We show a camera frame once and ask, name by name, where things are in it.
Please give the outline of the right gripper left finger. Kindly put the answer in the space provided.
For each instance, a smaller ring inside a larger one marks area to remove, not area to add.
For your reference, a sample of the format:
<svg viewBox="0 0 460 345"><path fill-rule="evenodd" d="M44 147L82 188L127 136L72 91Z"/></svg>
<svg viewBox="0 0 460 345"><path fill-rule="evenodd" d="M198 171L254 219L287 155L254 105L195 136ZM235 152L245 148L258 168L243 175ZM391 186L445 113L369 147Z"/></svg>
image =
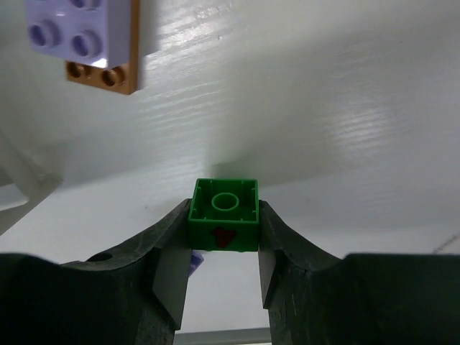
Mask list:
<svg viewBox="0 0 460 345"><path fill-rule="evenodd" d="M182 201L156 224L81 262L1 256L3 344L171 344L191 260Z"/></svg>

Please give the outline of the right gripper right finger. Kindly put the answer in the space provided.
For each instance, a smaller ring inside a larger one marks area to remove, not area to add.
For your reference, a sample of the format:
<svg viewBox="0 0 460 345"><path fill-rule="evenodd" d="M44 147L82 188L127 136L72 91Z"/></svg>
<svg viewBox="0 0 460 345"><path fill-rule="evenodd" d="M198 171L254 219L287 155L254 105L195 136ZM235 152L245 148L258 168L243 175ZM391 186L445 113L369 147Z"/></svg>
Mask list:
<svg viewBox="0 0 460 345"><path fill-rule="evenodd" d="M274 344L457 344L459 257L339 259L259 205L262 303Z"/></svg>

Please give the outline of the small green lego brick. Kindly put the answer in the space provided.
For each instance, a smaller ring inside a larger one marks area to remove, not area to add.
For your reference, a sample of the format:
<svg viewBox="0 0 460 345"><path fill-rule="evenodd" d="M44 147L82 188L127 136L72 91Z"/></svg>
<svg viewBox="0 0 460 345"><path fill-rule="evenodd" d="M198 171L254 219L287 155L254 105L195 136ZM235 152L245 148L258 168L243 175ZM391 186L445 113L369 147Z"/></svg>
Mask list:
<svg viewBox="0 0 460 345"><path fill-rule="evenodd" d="M258 182L253 179L198 179L188 215L188 238L194 250L257 251Z"/></svg>

